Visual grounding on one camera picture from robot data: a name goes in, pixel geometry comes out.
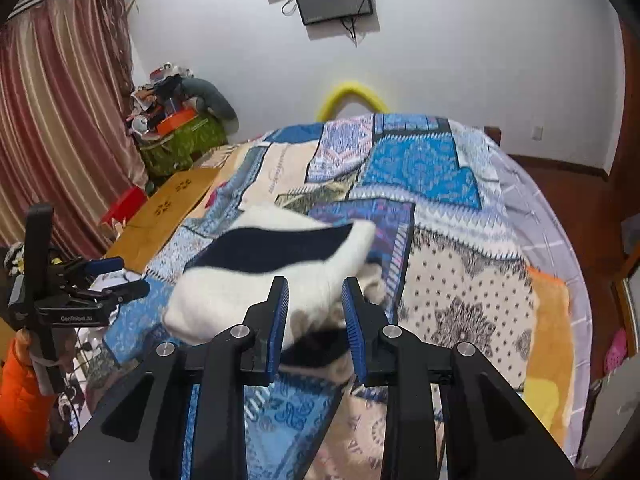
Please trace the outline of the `orange sleeve forearm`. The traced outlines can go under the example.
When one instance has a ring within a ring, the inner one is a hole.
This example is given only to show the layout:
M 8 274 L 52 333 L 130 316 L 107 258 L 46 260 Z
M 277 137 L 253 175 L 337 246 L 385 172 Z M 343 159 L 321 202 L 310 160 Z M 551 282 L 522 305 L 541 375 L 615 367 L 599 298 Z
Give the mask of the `orange sleeve forearm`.
M 28 330 L 19 330 L 10 344 L 1 379 L 1 435 L 20 460 L 31 464 L 46 449 L 49 417 L 56 396 L 40 392 Z

